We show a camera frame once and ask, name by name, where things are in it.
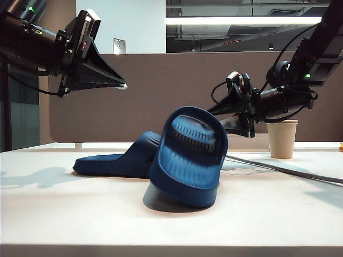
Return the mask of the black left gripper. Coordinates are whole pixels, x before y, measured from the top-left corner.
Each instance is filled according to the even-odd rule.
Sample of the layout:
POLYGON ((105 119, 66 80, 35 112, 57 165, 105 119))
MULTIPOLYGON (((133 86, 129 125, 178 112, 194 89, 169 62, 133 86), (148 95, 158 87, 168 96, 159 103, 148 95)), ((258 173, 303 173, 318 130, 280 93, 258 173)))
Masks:
POLYGON ((79 33, 76 28, 59 30, 56 35, 57 74, 62 75, 57 96, 63 97, 77 90, 110 87, 126 90, 128 88, 125 79, 100 56, 93 40, 87 43, 81 53, 77 79, 78 41, 79 33))

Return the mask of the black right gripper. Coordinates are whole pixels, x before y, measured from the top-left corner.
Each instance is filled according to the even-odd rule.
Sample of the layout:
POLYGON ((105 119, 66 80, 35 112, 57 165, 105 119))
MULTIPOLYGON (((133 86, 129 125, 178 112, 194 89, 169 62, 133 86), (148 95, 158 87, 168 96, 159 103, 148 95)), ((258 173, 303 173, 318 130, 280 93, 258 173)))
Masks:
POLYGON ((246 111, 247 114, 236 114, 232 117, 223 119, 221 125, 227 133, 240 135, 246 138, 254 138, 254 122, 258 118, 257 102, 259 99, 259 89, 253 89, 250 95, 232 91, 207 111, 216 116, 235 114, 245 111, 248 108, 246 111))

